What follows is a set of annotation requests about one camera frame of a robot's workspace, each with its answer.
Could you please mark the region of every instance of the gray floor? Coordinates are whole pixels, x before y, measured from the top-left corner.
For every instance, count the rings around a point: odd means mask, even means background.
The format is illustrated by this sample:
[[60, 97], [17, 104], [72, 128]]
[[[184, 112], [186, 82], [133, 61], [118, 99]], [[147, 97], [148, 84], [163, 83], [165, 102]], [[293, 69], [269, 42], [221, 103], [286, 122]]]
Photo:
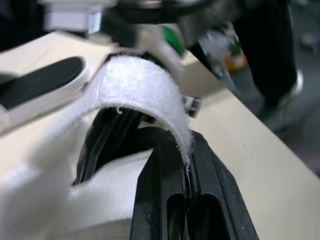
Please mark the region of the gray floor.
[[[292, 16], [296, 65], [303, 72], [303, 91], [300, 97], [263, 122], [320, 175], [320, 56], [301, 49], [298, 43], [302, 32], [320, 30], [320, 26], [310, 9], [293, 7]], [[253, 84], [250, 68], [231, 76], [240, 92], [239, 99], [257, 114], [263, 99]]]

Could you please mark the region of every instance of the black pants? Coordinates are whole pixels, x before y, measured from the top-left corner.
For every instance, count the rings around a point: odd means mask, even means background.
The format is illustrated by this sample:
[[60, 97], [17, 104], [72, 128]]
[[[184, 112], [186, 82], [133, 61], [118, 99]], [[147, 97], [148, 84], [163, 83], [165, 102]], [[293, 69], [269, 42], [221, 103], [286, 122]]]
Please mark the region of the black pants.
[[[276, 104], [297, 79], [287, 1], [266, 0], [233, 26], [256, 87], [267, 104]], [[190, 50], [210, 69], [199, 45]]]

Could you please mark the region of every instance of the person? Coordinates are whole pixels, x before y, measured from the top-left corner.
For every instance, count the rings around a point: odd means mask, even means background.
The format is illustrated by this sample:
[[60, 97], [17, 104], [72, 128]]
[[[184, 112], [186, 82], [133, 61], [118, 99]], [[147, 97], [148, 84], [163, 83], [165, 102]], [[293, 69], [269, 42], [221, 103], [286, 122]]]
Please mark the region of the person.
[[[234, 20], [233, 27], [251, 69], [255, 86], [265, 99], [265, 105], [278, 108], [298, 96], [303, 87], [303, 76], [297, 71], [294, 56], [294, 40], [287, 0], [265, 0], [245, 11], [238, 7], [237, 0], [231, 5], [216, 7], [211, 11], [211, 24], [221, 24], [224, 13]], [[210, 70], [200, 45], [190, 51]]]

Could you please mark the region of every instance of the white plastic part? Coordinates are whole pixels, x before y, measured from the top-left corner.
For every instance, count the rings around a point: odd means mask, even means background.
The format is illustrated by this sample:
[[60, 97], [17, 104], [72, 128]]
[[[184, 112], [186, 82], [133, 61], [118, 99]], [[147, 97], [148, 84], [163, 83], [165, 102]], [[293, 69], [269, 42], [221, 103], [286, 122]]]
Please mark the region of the white plastic part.
[[107, 164], [90, 182], [71, 187], [72, 166], [92, 122], [88, 115], [107, 107], [130, 108], [159, 120], [189, 164], [188, 120], [169, 74], [138, 57], [114, 57], [23, 164], [0, 178], [1, 240], [128, 239], [137, 178], [150, 152]]
[[0, 135], [45, 114], [64, 107], [82, 95], [82, 88], [91, 78], [92, 70], [84, 58], [82, 72], [68, 84], [22, 103], [10, 110], [0, 106]]

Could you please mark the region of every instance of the white sneaker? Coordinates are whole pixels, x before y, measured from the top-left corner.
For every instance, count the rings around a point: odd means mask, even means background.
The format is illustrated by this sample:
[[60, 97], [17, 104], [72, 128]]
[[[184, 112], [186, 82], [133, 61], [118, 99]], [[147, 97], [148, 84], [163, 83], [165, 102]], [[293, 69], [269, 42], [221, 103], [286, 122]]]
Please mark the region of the white sneaker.
[[284, 107], [292, 99], [295, 99], [301, 94], [304, 85], [304, 76], [302, 71], [299, 69], [296, 71], [296, 75], [296, 83], [293, 85], [291, 90], [279, 100], [278, 108]]

